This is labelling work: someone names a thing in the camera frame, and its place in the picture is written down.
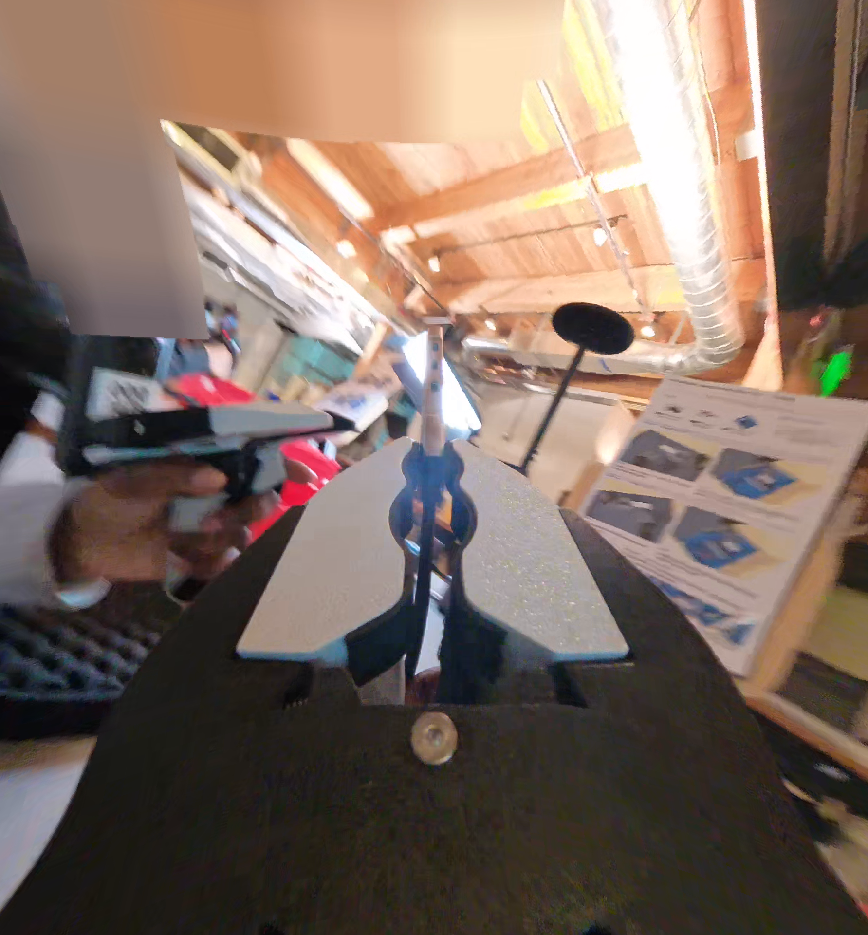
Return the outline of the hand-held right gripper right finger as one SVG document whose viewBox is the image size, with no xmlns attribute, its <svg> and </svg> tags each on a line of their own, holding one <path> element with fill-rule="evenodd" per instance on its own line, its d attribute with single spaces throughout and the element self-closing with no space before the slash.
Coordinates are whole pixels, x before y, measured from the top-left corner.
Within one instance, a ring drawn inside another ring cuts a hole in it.
<svg viewBox="0 0 868 935">
<path fill-rule="evenodd" d="M 456 550 L 441 701 L 554 697 L 568 666 L 628 662 L 627 640 L 560 509 L 468 441 L 444 455 Z"/>
</svg>

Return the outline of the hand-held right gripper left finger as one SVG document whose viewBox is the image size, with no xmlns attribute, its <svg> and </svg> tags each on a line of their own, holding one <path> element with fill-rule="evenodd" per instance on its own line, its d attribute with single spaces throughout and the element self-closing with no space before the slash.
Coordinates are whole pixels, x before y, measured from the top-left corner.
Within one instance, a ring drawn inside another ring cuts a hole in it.
<svg viewBox="0 0 868 935">
<path fill-rule="evenodd" d="M 403 659 L 403 637 L 384 630 L 411 591 L 391 514 L 413 446 L 391 441 L 306 504 L 240 636 L 240 658 L 345 669 L 358 686 Z"/>
</svg>

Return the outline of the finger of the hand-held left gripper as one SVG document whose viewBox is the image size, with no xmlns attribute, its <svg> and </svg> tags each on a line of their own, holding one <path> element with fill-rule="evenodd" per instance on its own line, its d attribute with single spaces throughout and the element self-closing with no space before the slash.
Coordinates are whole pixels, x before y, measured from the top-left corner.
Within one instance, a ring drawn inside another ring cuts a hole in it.
<svg viewBox="0 0 868 935">
<path fill-rule="evenodd" d="M 133 438 L 100 439 L 89 442 L 81 450 L 83 468 L 109 468 L 114 465 L 169 458 L 202 458 L 241 449 L 248 442 L 244 437 L 189 438 L 147 442 Z"/>
<path fill-rule="evenodd" d="M 210 406 L 207 418 L 216 437 L 284 438 L 334 429 L 334 417 L 297 402 L 255 401 Z"/>
</svg>

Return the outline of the long grey multiport hub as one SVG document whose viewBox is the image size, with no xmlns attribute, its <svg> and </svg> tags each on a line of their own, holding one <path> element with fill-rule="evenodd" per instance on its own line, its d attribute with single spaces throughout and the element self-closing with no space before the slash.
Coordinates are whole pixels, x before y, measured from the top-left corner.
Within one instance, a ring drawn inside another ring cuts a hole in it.
<svg viewBox="0 0 868 935">
<path fill-rule="evenodd" d="M 439 457 L 442 453 L 446 430 L 443 423 L 443 338 L 444 326 L 450 320 L 433 317 L 425 320 L 425 379 L 422 405 L 421 445 L 425 456 Z"/>
</svg>

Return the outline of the person's left forearm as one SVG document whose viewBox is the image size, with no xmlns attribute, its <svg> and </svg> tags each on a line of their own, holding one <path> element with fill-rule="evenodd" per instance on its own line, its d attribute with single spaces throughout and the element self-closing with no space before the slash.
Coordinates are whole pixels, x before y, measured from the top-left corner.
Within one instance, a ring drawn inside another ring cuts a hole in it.
<svg viewBox="0 0 868 935">
<path fill-rule="evenodd" d="M 63 603 L 52 544 L 77 491 L 51 442 L 22 432 L 9 444 L 0 462 L 0 605 Z"/>
</svg>

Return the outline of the person's left hand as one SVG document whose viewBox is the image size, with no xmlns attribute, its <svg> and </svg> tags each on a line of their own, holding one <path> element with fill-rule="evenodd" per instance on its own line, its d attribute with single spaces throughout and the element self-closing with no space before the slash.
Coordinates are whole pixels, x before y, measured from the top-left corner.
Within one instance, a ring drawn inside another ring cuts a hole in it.
<svg viewBox="0 0 868 935">
<path fill-rule="evenodd" d="M 193 459 L 124 466 L 70 498 L 54 524 L 50 557 L 57 582 L 160 582 L 172 564 L 197 580 L 223 572 L 249 542 L 250 527 L 277 507 L 274 492 L 215 510 L 197 532 L 172 529 L 180 498 L 218 495 L 226 476 Z"/>
</svg>

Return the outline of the red plastic bin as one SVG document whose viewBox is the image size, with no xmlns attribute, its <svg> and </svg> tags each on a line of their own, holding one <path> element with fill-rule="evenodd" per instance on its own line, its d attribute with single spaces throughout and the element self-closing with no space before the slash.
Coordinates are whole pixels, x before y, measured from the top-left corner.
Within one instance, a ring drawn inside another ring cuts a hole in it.
<svg viewBox="0 0 868 935">
<path fill-rule="evenodd" d="M 179 400 L 183 408 L 189 406 L 239 405 L 257 402 L 249 391 L 228 380 L 198 374 L 178 377 L 169 384 L 169 393 Z M 250 526 L 250 541 L 260 538 L 290 508 L 304 506 L 328 485 L 342 470 L 334 458 L 328 456 L 327 442 L 310 438 L 292 438 L 281 444 L 282 455 L 299 461 L 314 478 L 306 483 L 285 481 L 277 490 L 277 505 L 261 521 Z"/>
</svg>

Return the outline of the led light panel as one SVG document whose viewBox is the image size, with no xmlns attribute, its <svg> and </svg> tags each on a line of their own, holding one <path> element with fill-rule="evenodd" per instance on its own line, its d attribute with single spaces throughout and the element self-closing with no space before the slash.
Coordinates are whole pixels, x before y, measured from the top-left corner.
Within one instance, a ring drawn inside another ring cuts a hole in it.
<svg viewBox="0 0 868 935">
<path fill-rule="evenodd" d="M 401 344 L 400 357 L 393 364 L 393 370 L 418 414 L 424 408 L 427 350 L 426 334 L 407 338 Z M 446 438 L 450 441 L 470 440 L 482 428 L 480 413 L 446 356 L 443 357 L 441 369 L 440 402 Z"/>
</svg>

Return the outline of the instruction poster board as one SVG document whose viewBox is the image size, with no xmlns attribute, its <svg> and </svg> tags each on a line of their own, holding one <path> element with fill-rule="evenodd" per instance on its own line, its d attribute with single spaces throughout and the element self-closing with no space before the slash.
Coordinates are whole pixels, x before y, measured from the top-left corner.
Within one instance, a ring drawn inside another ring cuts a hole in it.
<svg viewBox="0 0 868 935">
<path fill-rule="evenodd" d="M 666 378 L 579 512 L 747 676 L 868 446 L 868 400 Z"/>
</svg>

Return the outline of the black mesh pad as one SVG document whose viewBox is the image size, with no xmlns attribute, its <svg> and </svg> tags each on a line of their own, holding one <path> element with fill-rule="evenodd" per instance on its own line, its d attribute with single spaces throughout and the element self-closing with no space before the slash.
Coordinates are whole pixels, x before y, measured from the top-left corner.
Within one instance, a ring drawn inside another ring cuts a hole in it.
<svg viewBox="0 0 868 935">
<path fill-rule="evenodd" d="M 166 629 L 112 605 L 0 607 L 0 742 L 95 734 Z"/>
</svg>

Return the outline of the black stand with round top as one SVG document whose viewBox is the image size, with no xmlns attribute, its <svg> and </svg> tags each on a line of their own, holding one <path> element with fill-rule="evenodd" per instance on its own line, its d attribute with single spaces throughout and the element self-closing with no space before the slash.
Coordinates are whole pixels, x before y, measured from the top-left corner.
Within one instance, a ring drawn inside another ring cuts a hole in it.
<svg viewBox="0 0 868 935">
<path fill-rule="evenodd" d="M 552 316 L 554 332 L 574 345 L 576 351 L 564 377 L 554 393 L 553 400 L 539 423 L 530 445 L 516 470 L 527 476 L 531 464 L 559 409 L 561 402 L 587 353 L 603 357 L 618 355 L 628 350 L 635 340 L 635 332 L 619 312 L 592 303 L 574 302 L 559 307 Z"/>
</svg>

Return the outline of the green exit sign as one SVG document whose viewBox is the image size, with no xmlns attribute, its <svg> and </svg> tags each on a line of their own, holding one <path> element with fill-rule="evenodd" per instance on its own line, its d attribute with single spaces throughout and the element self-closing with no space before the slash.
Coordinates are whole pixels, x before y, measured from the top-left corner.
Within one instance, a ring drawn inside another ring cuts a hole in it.
<svg viewBox="0 0 868 935">
<path fill-rule="evenodd" d="M 828 357 L 817 363 L 816 386 L 820 397 L 835 395 L 840 386 L 848 380 L 851 374 L 853 360 L 853 347 L 842 346 L 837 348 Z"/>
</svg>

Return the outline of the silver ventilation duct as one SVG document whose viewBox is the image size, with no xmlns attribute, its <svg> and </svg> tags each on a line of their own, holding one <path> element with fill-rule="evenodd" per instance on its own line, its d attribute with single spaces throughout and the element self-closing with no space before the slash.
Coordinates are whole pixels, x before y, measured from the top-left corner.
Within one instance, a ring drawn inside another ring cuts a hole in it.
<svg viewBox="0 0 868 935">
<path fill-rule="evenodd" d="M 692 376 L 731 363 L 743 347 L 716 193 L 711 123 L 685 2 L 594 2 L 677 275 L 693 340 L 643 342 L 638 362 Z"/>
</svg>

